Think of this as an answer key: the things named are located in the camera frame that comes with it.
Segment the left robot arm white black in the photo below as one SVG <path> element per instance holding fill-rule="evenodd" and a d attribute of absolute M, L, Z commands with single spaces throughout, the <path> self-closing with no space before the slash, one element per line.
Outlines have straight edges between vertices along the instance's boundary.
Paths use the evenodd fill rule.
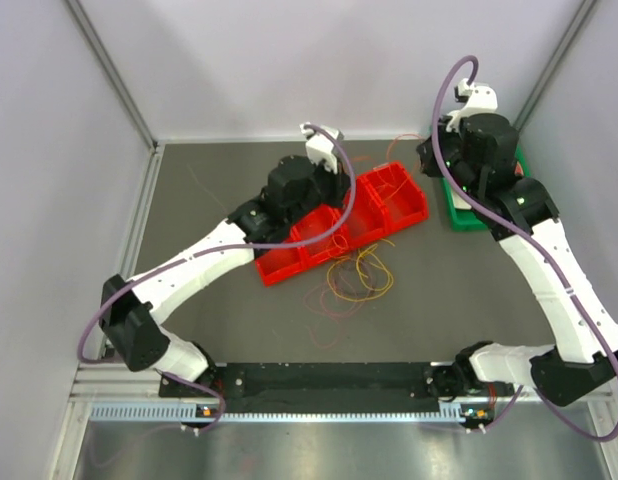
<path fill-rule="evenodd" d="M 99 325 L 132 372 L 157 370 L 181 378 L 194 396 L 215 387 L 215 365 L 197 343 L 163 324 L 182 304 L 228 272 L 289 240 L 291 229 L 320 206 L 340 208 L 350 176 L 326 161 L 287 156 L 269 173 L 260 193 L 242 203 L 202 239 L 169 261 L 128 280 L 103 285 Z"/>

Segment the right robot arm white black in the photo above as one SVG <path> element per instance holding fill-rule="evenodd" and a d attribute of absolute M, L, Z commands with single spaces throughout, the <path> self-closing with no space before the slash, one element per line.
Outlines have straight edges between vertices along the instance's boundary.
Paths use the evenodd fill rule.
<path fill-rule="evenodd" d="M 457 127 L 450 123 L 450 116 L 441 117 L 418 146 L 421 170 L 442 177 L 434 154 L 439 150 L 465 194 L 519 228 L 514 233 L 482 212 L 475 214 L 522 273 L 555 339 L 540 347 L 478 342 L 456 356 L 456 384 L 476 396 L 492 382 L 515 383 L 567 406 L 614 377 L 606 353 L 612 351 L 618 361 L 618 324 L 575 259 L 547 189 L 518 172 L 517 130 L 495 113 L 465 117 Z"/>

